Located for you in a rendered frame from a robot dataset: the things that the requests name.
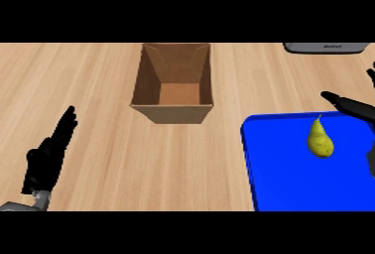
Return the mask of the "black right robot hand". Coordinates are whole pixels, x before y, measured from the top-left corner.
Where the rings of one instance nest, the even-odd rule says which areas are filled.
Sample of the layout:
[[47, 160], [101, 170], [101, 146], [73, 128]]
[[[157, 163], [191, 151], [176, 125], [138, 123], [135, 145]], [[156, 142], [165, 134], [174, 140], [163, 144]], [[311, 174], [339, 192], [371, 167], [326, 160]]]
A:
[[365, 153], [365, 161], [368, 167], [368, 174], [375, 179], [375, 106], [339, 96], [337, 94], [321, 91], [320, 96], [329, 101], [334, 109], [345, 115], [362, 120], [373, 131], [371, 148]]

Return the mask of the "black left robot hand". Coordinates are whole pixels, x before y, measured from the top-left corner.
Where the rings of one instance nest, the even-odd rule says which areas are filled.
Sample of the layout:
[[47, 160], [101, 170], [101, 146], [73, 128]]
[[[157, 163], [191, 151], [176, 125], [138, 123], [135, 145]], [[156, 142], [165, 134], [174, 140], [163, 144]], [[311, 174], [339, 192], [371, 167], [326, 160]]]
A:
[[58, 120], [52, 135], [26, 153], [26, 174], [20, 190], [21, 194], [52, 190], [76, 126], [75, 107], [69, 106]]

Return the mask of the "yellow-green pear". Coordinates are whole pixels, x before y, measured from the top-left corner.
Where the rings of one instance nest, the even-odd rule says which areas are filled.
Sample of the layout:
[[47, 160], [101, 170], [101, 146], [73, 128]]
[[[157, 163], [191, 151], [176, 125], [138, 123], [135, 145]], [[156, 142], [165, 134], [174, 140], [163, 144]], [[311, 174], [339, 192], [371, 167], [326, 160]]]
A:
[[306, 149], [309, 153], [318, 158], [327, 158], [333, 153], [333, 143], [324, 132], [320, 117], [311, 122], [309, 131], [306, 135]]

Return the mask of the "blue tray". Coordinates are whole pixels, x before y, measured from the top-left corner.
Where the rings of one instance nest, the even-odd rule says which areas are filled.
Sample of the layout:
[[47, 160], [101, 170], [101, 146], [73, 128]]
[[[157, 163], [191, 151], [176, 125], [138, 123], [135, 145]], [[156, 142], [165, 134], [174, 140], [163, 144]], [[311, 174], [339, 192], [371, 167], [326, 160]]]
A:
[[[305, 144], [314, 120], [333, 142], [324, 159]], [[368, 123], [336, 111], [252, 115], [241, 140], [256, 211], [375, 211]]]

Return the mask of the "brown cardboard box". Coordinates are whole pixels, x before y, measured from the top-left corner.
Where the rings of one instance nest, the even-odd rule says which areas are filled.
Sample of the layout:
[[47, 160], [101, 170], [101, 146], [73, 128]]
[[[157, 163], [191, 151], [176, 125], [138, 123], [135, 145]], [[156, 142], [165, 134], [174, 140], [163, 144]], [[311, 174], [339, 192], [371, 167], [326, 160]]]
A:
[[129, 107], [154, 124], [200, 124], [213, 107], [210, 45], [143, 44]]

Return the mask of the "grey appliance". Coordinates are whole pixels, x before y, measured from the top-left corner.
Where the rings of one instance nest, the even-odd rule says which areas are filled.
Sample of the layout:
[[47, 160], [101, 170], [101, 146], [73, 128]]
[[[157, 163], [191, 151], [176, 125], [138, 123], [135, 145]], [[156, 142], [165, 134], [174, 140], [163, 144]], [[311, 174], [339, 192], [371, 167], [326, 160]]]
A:
[[283, 43], [283, 48], [293, 54], [358, 54], [367, 43]]

